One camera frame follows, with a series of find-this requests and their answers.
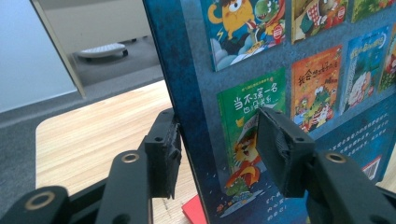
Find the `cartoon character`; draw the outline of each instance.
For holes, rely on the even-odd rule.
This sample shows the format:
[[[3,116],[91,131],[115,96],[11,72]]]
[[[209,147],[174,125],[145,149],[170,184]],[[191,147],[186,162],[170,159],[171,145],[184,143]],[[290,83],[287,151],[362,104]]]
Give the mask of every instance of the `cartoon character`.
[[[245,24],[249,29],[256,27],[254,21],[253,7],[248,0],[220,0],[222,17],[215,16],[216,4],[212,4],[207,16],[212,23],[223,23],[224,29],[228,33],[228,39],[233,39],[233,32],[240,29]]]
[[[226,194],[228,196],[241,195],[243,192],[249,192],[248,186],[245,180],[241,177],[235,179],[235,181],[227,188]]]
[[[361,74],[353,84],[352,91],[349,95],[348,104],[353,107],[363,101],[367,95],[371,95],[373,92],[372,87],[369,88],[371,84],[371,72],[365,72]]]
[[[385,70],[387,71],[388,74],[393,74],[396,73],[396,48],[395,48],[395,53],[391,54],[387,58],[387,67]]]
[[[234,172],[226,183],[229,188],[237,178],[243,178],[246,185],[251,185],[259,181],[260,169],[255,166],[262,159],[256,150],[256,130],[253,128],[235,145],[235,159],[241,162],[239,169]]]
[[[295,115],[293,118],[294,123],[297,125],[303,125],[304,123],[304,114],[307,111],[307,104],[308,104],[308,99],[304,97],[300,103],[295,107]]]
[[[308,121],[304,121],[301,125],[300,125],[301,130],[303,130],[305,133],[309,133],[309,122]]]
[[[241,119],[237,119],[235,123],[236,123],[236,127],[242,128],[245,123],[245,117],[242,117]]]
[[[267,35],[273,36],[275,28],[283,21],[284,14],[285,0],[259,0],[254,7],[254,15],[261,22],[256,31],[256,41],[264,39]]]
[[[325,106],[321,105],[312,118],[311,130],[319,127],[320,125],[324,124],[327,120],[331,118],[332,118],[332,109],[330,108],[329,103],[326,103]]]
[[[335,16],[337,7],[339,7],[339,0],[318,0],[309,4],[304,11],[300,25],[305,36],[314,35],[322,25],[325,25],[326,28],[335,25],[333,19],[337,18]]]

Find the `green book cover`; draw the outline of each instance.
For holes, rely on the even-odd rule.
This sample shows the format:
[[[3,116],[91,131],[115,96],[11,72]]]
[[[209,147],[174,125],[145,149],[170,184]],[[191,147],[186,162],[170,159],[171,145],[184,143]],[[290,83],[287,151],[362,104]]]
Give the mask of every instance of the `green book cover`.
[[[362,20],[387,7],[391,7],[394,2],[394,0],[355,0],[352,22]]]
[[[265,170],[256,150],[258,119],[256,110],[261,106],[285,112],[285,68],[267,73],[248,82],[218,93],[221,123],[224,131],[228,164],[220,169],[228,169],[226,183],[220,183],[228,196],[237,203],[240,194],[234,194],[233,186],[243,186],[245,196],[254,196],[251,187],[260,181]]]

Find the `red object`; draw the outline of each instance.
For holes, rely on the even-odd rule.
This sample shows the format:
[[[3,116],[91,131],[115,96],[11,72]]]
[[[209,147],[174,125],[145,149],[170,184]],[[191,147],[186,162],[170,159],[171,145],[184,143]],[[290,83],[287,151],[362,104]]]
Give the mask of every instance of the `red object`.
[[[280,38],[282,37],[283,34],[283,27],[279,24],[274,28],[274,39],[276,44],[280,43]]]
[[[192,224],[206,224],[204,209],[202,209],[201,200],[195,195],[191,200],[181,206],[184,215]]]

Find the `screw hole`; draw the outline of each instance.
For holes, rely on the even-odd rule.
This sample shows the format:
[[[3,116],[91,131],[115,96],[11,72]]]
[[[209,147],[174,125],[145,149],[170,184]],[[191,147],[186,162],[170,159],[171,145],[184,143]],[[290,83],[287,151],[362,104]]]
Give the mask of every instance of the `screw hole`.
[[[134,162],[139,160],[139,155],[134,154],[134,153],[130,153],[130,154],[126,154],[125,156],[122,157],[121,159],[123,162]]]
[[[45,207],[55,199],[55,194],[52,191],[41,192],[26,202],[25,208],[33,211]]]
[[[343,156],[338,155],[338,154],[335,154],[335,153],[328,153],[328,154],[326,154],[326,158],[327,158],[329,161],[337,162],[337,163],[344,163],[344,162],[347,161]]]

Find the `wooden table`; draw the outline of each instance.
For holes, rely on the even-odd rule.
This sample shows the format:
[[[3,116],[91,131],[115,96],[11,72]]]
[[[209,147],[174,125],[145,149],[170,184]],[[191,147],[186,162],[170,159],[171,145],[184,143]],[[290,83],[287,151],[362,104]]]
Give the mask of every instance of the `wooden table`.
[[[137,149],[157,115],[171,107],[163,81],[43,121],[36,129],[36,187],[70,195],[108,175],[113,158]],[[381,183],[396,191],[396,153]],[[154,223],[189,223],[181,206],[197,194],[185,151],[176,199],[154,199]]]

